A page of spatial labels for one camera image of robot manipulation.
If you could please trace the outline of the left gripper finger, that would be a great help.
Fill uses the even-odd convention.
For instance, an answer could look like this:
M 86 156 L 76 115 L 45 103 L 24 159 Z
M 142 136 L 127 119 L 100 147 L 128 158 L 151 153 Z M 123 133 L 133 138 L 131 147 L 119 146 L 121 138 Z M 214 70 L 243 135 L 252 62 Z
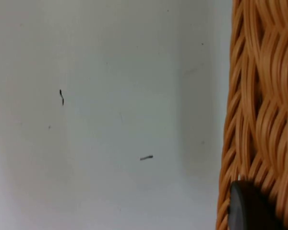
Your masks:
M 251 182 L 234 181 L 230 186 L 228 207 L 230 230 L 283 230 L 272 206 Z

